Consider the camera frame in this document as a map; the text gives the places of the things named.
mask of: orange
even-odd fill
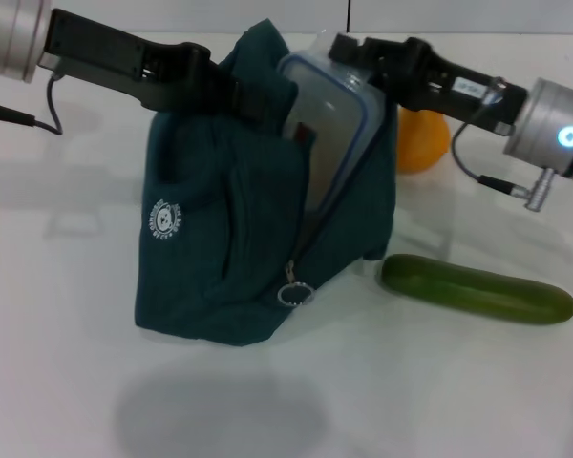
[[[397,173],[416,174],[435,165],[450,149],[450,129],[443,114],[399,110]]]

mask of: teal bag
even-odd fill
[[[292,312],[295,279],[319,288],[354,260],[380,260],[393,228],[396,107],[320,221],[304,220],[309,144],[281,137],[297,87],[276,72],[288,48],[269,21],[221,64],[269,96],[262,125],[227,115],[158,114],[149,136],[136,324],[247,345]]]

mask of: bag logo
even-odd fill
[[[179,232],[181,223],[182,212],[179,205],[170,205],[163,199],[155,204],[149,218],[149,228],[153,237],[159,240],[168,240],[174,236]]]

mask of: cucumber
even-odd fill
[[[573,316],[573,298],[556,286],[421,256],[390,256],[381,281],[412,298],[511,322],[554,324]]]

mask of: blue light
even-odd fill
[[[573,126],[563,127],[558,132],[558,142],[564,148],[573,148]]]

